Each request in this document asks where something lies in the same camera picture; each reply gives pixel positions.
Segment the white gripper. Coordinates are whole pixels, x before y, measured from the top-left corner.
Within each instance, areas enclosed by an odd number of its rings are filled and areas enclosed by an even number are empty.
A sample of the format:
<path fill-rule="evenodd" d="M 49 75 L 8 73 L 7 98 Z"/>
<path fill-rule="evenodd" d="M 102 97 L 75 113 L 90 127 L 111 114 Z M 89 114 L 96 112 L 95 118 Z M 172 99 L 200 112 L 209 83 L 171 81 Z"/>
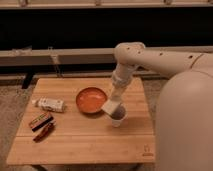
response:
<path fill-rule="evenodd" d="M 136 69 L 136 65 L 116 65 L 111 77 L 113 88 L 111 90 L 110 99 L 112 101 L 122 101 L 122 94 L 125 92 L 127 86 L 131 83 L 133 73 Z"/>

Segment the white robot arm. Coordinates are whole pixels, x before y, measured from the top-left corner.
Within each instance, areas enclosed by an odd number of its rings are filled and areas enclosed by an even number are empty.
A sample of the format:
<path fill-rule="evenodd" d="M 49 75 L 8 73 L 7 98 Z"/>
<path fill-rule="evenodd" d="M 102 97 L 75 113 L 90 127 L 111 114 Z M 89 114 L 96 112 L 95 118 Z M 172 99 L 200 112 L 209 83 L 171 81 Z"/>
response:
<path fill-rule="evenodd" d="M 148 50 L 140 42 L 114 49 L 121 82 L 136 67 L 168 78 L 156 106 L 156 171 L 213 171 L 213 53 Z"/>

